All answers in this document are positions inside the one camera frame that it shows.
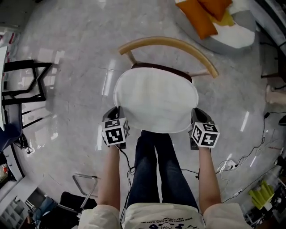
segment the green object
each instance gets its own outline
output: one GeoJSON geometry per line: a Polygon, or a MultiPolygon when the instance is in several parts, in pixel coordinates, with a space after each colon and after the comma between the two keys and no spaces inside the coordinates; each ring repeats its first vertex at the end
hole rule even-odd
{"type": "Polygon", "coordinates": [[[274,189],[263,180],[261,182],[261,189],[257,191],[250,190],[249,194],[252,196],[254,206],[261,210],[264,205],[271,201],[274,196],[274,189]]]}

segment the forearm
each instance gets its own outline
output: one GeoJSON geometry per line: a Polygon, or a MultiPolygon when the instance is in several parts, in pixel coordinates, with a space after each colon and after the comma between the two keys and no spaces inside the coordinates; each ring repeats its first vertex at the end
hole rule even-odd
{"type": "Polygon", "coordinates": [[[208,148],[199,148],[200,153],[200,179],[199,201],[202,214],[207,208],[221,203],[219,183],[216,178],[214,164],[208,148]]]}
{"type": "Polygon", "coordinates": [[[114,145],[110,146],[106,156],[97,203],[113,206],[120,211],[119,150],[114,145]]]}

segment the curved wooden backrest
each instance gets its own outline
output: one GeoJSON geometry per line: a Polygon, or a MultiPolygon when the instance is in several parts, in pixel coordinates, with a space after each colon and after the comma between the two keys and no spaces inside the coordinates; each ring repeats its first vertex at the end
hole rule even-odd
{"type": "Polygon", "coordinates": [[[135,64],[136,60],[132,54],[132,50],[144,46],[150,46],[150,45],[165,45],[170,46],[174,48],[181,49],[195,58],[197,58],[208,70],[208,73],[211,74],[214,78],[219,75],[218,71],[214,67],[214,65],[205,57],[205,55],[202,54],[197,48],[194,46],[178,40],[174,38],[168,38],[168,37],[148,37],[148,38],[141,38],[137,39],[131,42],[128,42],[125,45],[122,45],[119,47],[118,51],[121,55],[126,54],[130,61],[135,64]]]}

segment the tile floor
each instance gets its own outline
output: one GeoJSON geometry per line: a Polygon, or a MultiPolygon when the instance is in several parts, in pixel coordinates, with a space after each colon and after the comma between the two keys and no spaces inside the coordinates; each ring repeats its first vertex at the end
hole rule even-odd
{"type": "MultiPolygon", "coordinates": [[[[38,117],[44,120],[24,130],[33,149],[31,154],[17,149],[22,168],[33,179],[43,179],[40,188],[55,200],[63,191],[80,195],[72,180],[74,173],[101,176],[107,147],[99,135],[102,115],[113,104],[113,88],[120,75],[130,68],[117,48],[134,39],[148,36],[169,36],[186,41],[200,49],[216,66],[220,75],[194,78],[199,93],[198,107],[219,125],[221,136],[212,157],[217,168],[221,161],[248,155],[261,141],[266,107],[266,80],[260,78],[261,60],[258,39],[251,50],[240,57],[214,54],[192,41],[175,24],[164,0],[44,0],[38,4],[21,35],[16,59],[53,62],[44,79],[47,101],[26,103],[24,123],[38,117]]],[[[145,47],[135,51],[140,61],[163,64],[183,71],[203,69],[194,58],[182,51],[166,47],[145,47]]],[[[31,71],[15,72],[11,85],[23,88],[29,84],[31,71]]],[[[237,171],[218,174],[222,199],[232,197],[273,164],[283,146],[281,115],[265,120],[265,143],[237,171]]],[[[140,130],[131,129],[126,153],[134,162],[140,130]]],[[[187,132],[171,138],[182,168],[198,171],[198,153],[190,151],[187,132]]],[[[127,163],[120,161],[121,195],[124,204],[127,192],[127,163]]],[[[193,194],[198,199],[198,180],[184,172],[193,194]]],[[[85,190],[91,186],[80,181],[85,190]]],[[[247,192],[232,199],[249,203],[247,192]]]]}

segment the white chair seat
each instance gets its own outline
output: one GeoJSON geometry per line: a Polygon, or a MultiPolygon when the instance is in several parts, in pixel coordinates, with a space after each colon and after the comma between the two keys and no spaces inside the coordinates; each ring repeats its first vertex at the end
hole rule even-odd
{"type": "Polygon", "coordinates": [[[114,103],[130,126],[156,133],[177,133],[191,125],[198,92],[187,79],[157,68],[124,72],[114,88],[114,103]]]}

